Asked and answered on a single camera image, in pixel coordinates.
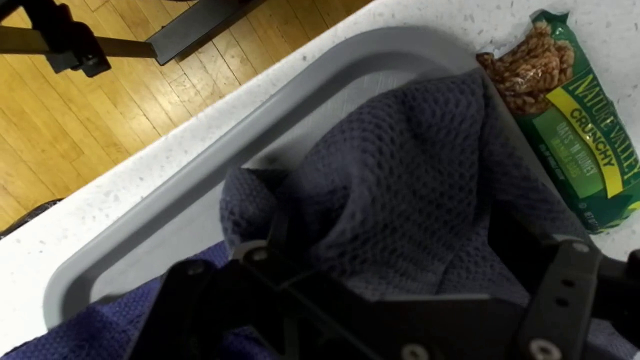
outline granola bar wrapper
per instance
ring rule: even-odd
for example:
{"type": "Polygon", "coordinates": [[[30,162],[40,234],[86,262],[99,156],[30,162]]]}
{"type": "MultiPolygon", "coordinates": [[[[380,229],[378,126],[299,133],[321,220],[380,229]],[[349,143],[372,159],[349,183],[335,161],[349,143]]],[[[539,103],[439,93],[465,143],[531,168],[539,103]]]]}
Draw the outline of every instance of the granola bar wrapper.
{"type": "Polygon", "coordinates": [[[600,233],[640,209],[639,154],[566,19],[540,11],[526,40],[478,62],[566,204],[600,233]]]}

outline gray knit fabric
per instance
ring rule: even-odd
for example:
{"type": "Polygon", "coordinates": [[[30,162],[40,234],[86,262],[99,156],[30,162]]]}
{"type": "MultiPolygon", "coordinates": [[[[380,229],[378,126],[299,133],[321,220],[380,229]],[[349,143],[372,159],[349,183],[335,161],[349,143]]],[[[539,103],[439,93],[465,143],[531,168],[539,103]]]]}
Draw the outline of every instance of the gray knit fabric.
{"type": "MultiPolygon", "coordinates": [[[[488,293],[526,304],[486,242],[491,204],[553,234],[585,230],[523,145],[480,73],[418,80],[353,112],[283,187],[233,170],[225,234],[231,246],[266,239],[284,206],[314,244],[310,262],[366,299],[488,293]]],[[[590,340],[635,355],[609,325],[590,340]]]]}

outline towel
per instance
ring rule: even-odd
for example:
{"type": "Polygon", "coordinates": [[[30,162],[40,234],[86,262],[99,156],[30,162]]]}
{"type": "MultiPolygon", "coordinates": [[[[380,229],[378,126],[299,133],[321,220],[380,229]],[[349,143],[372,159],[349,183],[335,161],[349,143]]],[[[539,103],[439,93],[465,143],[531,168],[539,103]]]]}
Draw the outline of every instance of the towel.
{"type": "MultiPolygon", "coordinates": [[[[221,202],[226,246],[199,256],[225,265],[226,251],[266,239],[286,209],[307,260],[365,299],[493,294],[525,307],[526,290],[488,246],[491,206],[507,202],[551,234],[587,233],[523,145],[483,73],[416,80],[349,114],[284,180],[231,170],[221,202]]],[[[88,307],[7,359],[123,359],[156,290],[152,281],[88,307]]],[[[637,355],[609,323],[594,320],[588,342],[585,359],[637,355]]],[[[231,335],[222,351],[271,359],[250,332],[231,335]]]]}

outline white surface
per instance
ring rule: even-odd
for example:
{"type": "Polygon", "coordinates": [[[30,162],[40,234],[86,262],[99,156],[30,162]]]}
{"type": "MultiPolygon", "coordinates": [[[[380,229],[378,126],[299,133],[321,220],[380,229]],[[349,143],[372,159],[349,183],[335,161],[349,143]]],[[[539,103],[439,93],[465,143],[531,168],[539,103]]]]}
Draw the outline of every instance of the white surface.
{"type": "MultiPolygon", "coordinates": [[[[465,39],[477,51],[509,49],[539,11],[570,11],[573,29],[617,101],[630,136],[640,145],[640,0],[376,0],[301,49],[243,91],[209,108],[173,134],[84,187],[57,209],[0,242],[0,355],[47,331],[43,299],[50,274],[171,175],[200,154],[235,123],[262,105],[308,62],[337,43],[372,29],[428,24],[465,39]]],[[[640,217],[598,236],[600,246],[624,259],[640,248],[640,217]]]]}

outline gray plastic tub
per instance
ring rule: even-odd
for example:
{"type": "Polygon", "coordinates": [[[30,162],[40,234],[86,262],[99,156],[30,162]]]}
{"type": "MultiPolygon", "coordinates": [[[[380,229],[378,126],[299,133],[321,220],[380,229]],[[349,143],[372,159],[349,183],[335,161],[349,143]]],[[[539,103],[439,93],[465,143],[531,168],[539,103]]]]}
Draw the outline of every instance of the gray plastic tub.
{"type": "Polygon", "coordinates": [[[431,29],[383,29],[345,40],[69,259],[49,285],[47,325],[53,329],[221,242],[219,202],[231,167],[293,168],[372,96],[474,68],[468,49],[431,29]]]}

